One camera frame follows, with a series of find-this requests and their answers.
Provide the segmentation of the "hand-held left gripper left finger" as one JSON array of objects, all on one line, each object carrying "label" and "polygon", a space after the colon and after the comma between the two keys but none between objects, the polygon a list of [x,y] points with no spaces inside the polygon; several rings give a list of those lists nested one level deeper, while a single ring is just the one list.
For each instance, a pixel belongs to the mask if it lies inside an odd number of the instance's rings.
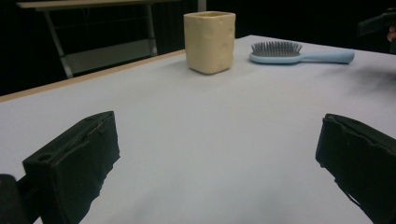
[{"label": "hand-held left gripper left finger", "polygon": [[120,158],[115,114],[87,117],[22,164],[44,224],[78,224]]}]

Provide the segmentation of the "grey metal stand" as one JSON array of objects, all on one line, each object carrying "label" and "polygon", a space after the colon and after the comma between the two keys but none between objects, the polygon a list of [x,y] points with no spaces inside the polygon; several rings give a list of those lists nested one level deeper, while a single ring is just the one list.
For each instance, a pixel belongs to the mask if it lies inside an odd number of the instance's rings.
[{"label": "grey metal stand", "polygon": [[[152,6],[159,3],[184,2],[186,0],[52,0],[17,2],[20,8],[33,8],[43,13],[54,45],[56,46],[59,59],[64,72],[68,78],[75,74],[87,72],[92,69],[103,68],[116,63],[125,63],[144,57],[155,57],[158,55],[156,37],[152,17]],[[81,52],[67,54],[64,52],[59,40],[55,26],[50,17],[51,11],[67,10],[92,7],[119,7],[141,5],[145,12],[148,37],[140,40],[103,47],[89,49]]]}]

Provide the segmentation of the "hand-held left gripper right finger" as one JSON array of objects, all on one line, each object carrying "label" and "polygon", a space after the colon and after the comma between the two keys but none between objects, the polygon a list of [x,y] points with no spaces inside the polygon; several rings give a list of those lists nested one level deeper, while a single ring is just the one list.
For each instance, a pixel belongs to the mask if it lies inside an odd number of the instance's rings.
[{"label": "hand-held left gripper right finger", "polygon": [[358,120],[327,114],[316,161],[374,224],[396,224],[396,139]]}]

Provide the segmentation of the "yellow square cup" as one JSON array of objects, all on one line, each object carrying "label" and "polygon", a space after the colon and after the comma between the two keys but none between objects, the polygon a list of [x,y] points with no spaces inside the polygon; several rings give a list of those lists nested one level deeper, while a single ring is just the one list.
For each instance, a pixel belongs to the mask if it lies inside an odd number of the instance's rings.
[{"label": "yellow square cup", "polygon": [[213,75],[233,65],[236,15],[203,11],[185,14],[184,43],[189,68]]}]

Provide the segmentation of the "light blue hairbrush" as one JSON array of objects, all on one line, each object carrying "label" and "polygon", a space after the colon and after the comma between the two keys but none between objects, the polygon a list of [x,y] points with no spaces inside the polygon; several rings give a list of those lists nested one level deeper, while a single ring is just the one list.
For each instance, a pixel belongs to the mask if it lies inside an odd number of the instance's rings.
[{"label": "light blue hairbrush", "polygon": [[251,45],[249,59],[254,63],[293,64],[300,62],[343,63],[354,60],[353,49],[302,52],[303,45],[290,41],[265,41]]}]

